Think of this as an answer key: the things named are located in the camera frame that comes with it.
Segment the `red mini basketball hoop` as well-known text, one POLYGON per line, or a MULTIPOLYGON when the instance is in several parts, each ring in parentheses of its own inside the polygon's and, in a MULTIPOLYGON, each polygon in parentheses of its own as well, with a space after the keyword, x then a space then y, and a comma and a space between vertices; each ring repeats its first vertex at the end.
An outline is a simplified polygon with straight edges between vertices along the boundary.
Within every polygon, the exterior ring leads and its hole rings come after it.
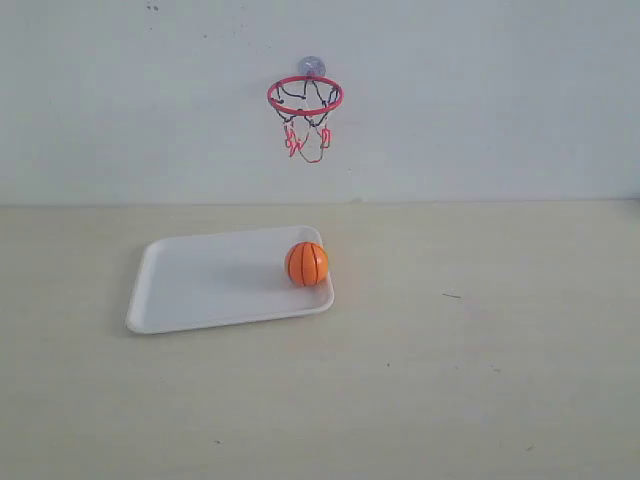
POLYGON ((281 121, 288 155, 319 163, 331 146, 328 123, 343 103, 344 89, 326 77, 297 75, 273 83, 266 98, 281 121))

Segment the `white rectangular plastic tray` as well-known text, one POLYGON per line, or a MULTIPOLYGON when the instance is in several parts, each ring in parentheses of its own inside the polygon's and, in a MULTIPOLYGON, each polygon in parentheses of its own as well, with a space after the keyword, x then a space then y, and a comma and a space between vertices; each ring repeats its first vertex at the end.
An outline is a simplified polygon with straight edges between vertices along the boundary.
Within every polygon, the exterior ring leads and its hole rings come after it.
POLYGON ((307 225, 169 237, 141 258, 126 315, 137 334, 161 334, 314 315, 335 294, 330 279, 297 287, 285 256, 299 242, 320 244, 307 225))

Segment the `clear suction cup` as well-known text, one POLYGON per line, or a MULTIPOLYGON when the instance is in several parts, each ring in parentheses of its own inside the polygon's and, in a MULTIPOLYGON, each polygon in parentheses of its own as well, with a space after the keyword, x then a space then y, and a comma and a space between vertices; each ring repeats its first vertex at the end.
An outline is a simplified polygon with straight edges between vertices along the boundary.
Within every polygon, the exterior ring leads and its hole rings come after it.
POLYGON ((305 56, 297 63, 297 73, 306 77, 324 77, 326 65, 318 56, 305 56))

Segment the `small orange toy basketball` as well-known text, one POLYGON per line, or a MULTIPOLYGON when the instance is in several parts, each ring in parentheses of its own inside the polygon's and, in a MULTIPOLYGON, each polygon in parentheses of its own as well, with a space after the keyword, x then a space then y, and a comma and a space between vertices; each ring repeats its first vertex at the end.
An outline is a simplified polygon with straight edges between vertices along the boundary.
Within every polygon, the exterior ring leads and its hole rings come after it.
POLYGON ((328 256, 317 243, 299 242, 288 251, 284 268, 294 285, 314 287, 328 278, 328 256))

